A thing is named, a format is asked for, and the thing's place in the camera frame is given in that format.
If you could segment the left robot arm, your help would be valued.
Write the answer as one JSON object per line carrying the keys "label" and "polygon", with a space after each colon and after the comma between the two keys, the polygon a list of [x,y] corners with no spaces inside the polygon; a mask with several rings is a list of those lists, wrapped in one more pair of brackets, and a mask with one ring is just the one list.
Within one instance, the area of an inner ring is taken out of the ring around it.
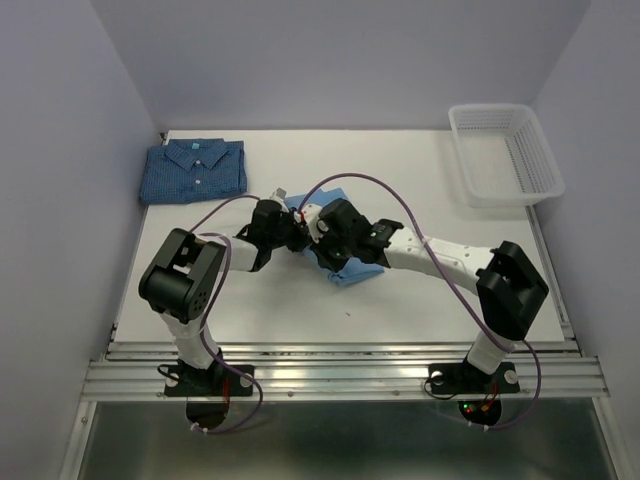
{"label": "left robot arm", "polygon": [[197,234],[173,229],[146,268],[139,296],[164,321],[178,351],[161,365],[168,397],[228,397],[253,394],[252,366],[227,366],[207,326],[208,315],[232,271],[257,272],[272,252],[306,246],[301,216],[283,201],[257,202],[250,222],[238,234]]}

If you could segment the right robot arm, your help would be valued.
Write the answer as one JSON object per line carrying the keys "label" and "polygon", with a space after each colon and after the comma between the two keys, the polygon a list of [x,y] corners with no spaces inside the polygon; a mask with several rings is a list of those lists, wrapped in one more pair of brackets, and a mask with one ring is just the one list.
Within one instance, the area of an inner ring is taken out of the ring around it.
{"label": "right robot arm", "polygon": [[308,205],[302,216],[311,236],[311,250],[320,265],[339,270],[351,258],[387,269],[438,277],[459,300],[466,290],[481,307],[467,310],[480,332],[459,371],[463,384],[482,390],[515,345],[523,341],[549,294],[542,275],[516,243],[494,248],[456,244],[419,235],[402,223],[370,222],[351,202],[337,199],[324,207]]}

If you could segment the light blue long sleeve shirt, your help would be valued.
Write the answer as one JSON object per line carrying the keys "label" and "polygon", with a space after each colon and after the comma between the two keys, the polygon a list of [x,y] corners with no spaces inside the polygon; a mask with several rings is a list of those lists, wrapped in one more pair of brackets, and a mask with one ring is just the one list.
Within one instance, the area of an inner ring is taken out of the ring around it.
{"label": "light blue long sleeve shirt", "polygon": [[[311,218],[315,223],[319,221],[321,210],[335,200],[347,200],[348,197],[343,189],[332,190],[318,189],[308,199],[308,202],[301,209],[306,219]],[[349,258],[344,266],[334,272],[328,267],[320,265],[317,255],[309,247],[305,247],[301,254],[334,285],[347,287],[357,283],[372,279],[384,272],[384,269],[375,264],[366,264],[357,258]]]}

